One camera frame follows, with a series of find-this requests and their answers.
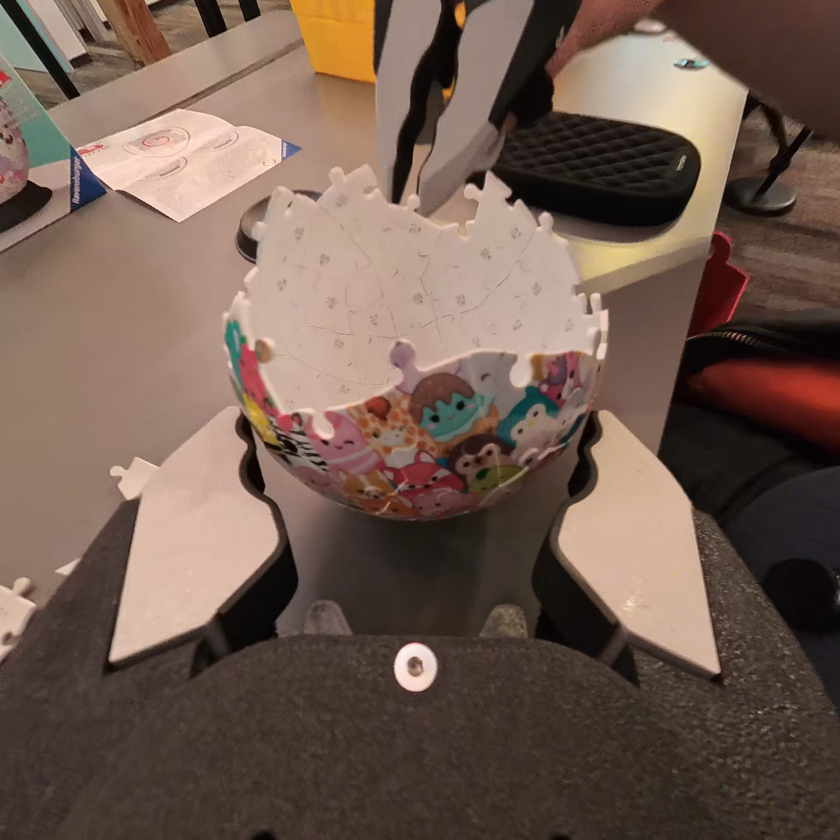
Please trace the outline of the wooden post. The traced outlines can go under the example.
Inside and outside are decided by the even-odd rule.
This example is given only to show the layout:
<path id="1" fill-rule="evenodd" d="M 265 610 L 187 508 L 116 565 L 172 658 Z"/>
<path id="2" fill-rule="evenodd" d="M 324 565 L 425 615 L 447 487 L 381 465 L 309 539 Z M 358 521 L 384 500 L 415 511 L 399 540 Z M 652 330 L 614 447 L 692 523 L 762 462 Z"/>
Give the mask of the wooden post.
<path id="1" fill-rule="evenodd" d="M 145 1 L 97 1 L 123 51 L 136 68 L 173 55 Z"/>

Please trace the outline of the yellow plastic bin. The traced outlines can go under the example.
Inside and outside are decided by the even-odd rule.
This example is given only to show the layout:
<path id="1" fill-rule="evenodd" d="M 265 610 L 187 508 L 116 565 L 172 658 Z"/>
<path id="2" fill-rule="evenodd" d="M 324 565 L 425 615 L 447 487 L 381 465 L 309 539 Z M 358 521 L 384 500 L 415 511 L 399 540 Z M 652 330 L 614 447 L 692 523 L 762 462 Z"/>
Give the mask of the yellow plastic bin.
<path id="1" fill-rule="evenodd" d="M 292 1 L 312 68 L 354 81 L 375 79 L 375 22 L 423 2 Z"/>

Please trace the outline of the black quilted pad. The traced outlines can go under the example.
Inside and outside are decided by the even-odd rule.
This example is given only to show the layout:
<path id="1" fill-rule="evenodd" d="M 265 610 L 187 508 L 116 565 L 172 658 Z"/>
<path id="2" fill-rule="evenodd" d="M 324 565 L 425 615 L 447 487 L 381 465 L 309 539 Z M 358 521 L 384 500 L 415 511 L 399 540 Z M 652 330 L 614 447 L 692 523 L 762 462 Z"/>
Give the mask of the black quilted pad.
<path id="1" fill-rule="evenodd" d="M 550 112 L 507 136 L 492 172 L 531 207 L 642 228 L 671 224 L 683 214 L 700 168 L 697 147 L 677 133 Z"/>

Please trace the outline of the teal puzzle box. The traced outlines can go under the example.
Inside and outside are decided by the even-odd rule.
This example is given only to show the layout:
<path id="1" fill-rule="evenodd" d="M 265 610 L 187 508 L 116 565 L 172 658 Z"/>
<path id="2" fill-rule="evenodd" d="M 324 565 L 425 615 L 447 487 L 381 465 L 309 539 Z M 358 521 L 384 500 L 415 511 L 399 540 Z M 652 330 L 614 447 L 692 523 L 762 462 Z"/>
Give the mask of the teal puzzle box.
<path id="1" fill-rule="evenodd" d="M 96 201 L 106 191 L 2 56 L 1 250 Z"/>

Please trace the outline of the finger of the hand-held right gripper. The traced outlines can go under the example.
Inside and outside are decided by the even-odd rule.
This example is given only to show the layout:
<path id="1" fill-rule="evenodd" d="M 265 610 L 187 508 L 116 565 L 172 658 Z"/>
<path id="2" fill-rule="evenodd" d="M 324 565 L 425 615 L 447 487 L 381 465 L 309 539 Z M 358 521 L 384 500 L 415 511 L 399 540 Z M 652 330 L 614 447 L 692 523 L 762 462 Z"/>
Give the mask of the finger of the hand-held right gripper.
<path id="1" fill-rule="evenodd" d="M 455 73 L 454 3 L 374 2 L 377 140 L 389 202 L 402 201 L 414 148 L 431 143 Z"/>
<path id="2" fill-rule="evenodd" d="M 491 114 L 533 7 L 530 1 L 491 1 L 467 14 L 453 93 L 418 176 L 421 215 L 435 213 L 497 158 L 505 117 Z"/>

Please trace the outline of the black zippered bag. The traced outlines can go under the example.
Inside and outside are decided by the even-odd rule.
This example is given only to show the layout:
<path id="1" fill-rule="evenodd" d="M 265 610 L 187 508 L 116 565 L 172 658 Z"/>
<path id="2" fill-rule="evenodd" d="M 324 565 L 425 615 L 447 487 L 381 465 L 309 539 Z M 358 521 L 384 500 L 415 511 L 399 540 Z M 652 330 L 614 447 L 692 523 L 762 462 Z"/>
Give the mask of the black zippered bag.
<path id="1" fill-rule="evenodd" d="M 768 310 L 705 329 L 687 339 L 679 371 L 744 359 L 838 362 L 839 310 Z"/>

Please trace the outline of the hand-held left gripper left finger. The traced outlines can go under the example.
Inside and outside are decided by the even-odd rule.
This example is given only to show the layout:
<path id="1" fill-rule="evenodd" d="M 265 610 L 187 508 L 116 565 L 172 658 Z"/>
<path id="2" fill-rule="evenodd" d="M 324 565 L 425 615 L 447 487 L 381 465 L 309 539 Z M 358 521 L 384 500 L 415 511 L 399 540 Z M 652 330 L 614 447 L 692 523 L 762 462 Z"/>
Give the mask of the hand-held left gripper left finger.
<path id="1" fill-rule="evenodd" d="M 226 407 L 140 490 L 108 663 L 195 641 L 222 658 L 267 640 L 297 586 L 251 426 Z"/>

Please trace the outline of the black floor stand base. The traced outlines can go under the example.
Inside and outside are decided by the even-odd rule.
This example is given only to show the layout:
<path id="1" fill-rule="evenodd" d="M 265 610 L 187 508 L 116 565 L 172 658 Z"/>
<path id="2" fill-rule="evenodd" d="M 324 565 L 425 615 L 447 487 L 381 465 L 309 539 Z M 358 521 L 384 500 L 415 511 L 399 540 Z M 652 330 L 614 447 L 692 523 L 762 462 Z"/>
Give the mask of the black floor stand base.
<path id="1" fill-rule="evenodd" d="M 730 181 L 722 201 L 741 214 L 779 217 L 789 213 L 796 204 L 795 191 L 780 182 L 780 177 L 790 168 L 797 152 L 812 137 L 813 130 L 804 126 L 789 140 L 783 114 L 750 95 L 744 106 L 743 118 L 748 118 L 755 111 L 762 113 L 770 128 L 777 145 L 776 154 L 769 163 L 766 175 L 744 176 Z"/>

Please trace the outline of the white puzzle pieces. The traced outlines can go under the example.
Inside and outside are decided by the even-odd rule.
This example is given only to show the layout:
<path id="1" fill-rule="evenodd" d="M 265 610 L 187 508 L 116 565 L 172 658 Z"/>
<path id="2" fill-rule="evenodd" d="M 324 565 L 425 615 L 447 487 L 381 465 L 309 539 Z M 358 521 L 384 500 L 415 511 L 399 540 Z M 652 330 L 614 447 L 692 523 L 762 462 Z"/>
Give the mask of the white puzzle pieces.
<path id="1" fill-rule="evenodd" d="M 127 468 L 111 467 L 110 476 L 118 479 L 118 489 L 124 499 L 132 501 L 141 497 L 145 484 L 157 470 L 158 466 L 135 457 Z M 34 588 L 27 576 L 16 578 L 11 586 L 1 586 L 1 660 L 16 647 L 37 610 L 30 597 Z"/>

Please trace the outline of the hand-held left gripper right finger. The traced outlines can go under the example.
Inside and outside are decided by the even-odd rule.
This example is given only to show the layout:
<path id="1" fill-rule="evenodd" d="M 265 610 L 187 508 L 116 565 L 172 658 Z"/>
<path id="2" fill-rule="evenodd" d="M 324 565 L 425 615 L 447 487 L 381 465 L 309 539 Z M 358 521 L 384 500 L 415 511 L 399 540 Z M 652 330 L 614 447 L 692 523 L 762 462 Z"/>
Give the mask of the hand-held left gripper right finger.
<path id="1" fill-rule="evenodd" d="M 615 415 L 593 412 L 570 498 L 532 570 L 561 643 L 634 673 L 633 650 L 693 676 L 721 673 L 694 513 L 659 459 Z"/>

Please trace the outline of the person's dark trouser leg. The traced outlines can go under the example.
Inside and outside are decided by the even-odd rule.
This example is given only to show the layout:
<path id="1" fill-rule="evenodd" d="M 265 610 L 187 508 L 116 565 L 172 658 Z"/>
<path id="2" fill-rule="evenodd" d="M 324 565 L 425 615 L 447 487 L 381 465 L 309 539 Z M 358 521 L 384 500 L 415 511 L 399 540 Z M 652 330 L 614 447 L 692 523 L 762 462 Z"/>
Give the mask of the person's dark trouser leg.
<path id="1" fill-rule="evenodd" d="M 838 635 L 838 467 L 767 491 L 732 519 L 725 533 L 792 629 Z"/>

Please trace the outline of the white instruction sheet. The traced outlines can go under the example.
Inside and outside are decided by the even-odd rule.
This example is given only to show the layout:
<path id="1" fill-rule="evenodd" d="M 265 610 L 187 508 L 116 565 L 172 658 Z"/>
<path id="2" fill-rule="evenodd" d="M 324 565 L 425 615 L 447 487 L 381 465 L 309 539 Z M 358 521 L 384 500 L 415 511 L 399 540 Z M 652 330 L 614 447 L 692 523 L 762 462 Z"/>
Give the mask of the white instruction sheet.
<path id="1" fill-rule="evenodd" d="M 300 150 L 260 129 L 177 109 L 77 152 L 108 189 L 181 223 Z"/>

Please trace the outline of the colourful cartoon puzzle ball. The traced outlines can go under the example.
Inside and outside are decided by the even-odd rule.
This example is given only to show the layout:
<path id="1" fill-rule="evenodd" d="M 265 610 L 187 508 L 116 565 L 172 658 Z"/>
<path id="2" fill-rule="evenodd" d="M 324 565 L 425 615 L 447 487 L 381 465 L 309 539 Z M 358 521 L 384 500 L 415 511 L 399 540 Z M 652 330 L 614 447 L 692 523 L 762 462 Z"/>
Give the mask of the colourful cartoon puzzle ball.
<path id="1" fill-rule="evenodd" d="M 494 507 L 592 409 L 608 311 L 553 217 L 494 175 L 464 227 L 389 203 L 368 165 L 314 199 L 280 186 L 224 315 L 245 418 L 289 477 L 397 521 Z"/>

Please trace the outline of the black table leg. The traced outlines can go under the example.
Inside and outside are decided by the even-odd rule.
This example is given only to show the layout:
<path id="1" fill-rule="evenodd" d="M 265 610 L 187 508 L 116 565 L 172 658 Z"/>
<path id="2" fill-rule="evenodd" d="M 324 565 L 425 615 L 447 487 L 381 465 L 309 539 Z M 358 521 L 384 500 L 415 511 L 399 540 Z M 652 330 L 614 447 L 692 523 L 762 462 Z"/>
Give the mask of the black table leg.
<path id="1" fill-rule="evenodd" d="M 70 79 L 44 37 L 40 34 L 38 28 L 27 15 L 21 3 L 18 1 L 1 1 L 1 5 L 18 32 L 23 36 L 26 43 L 45 67 L 45 71 L 49 73 L 65 97 L 67 99 L 79 98 L 81 94 L 76 85 Z"/>

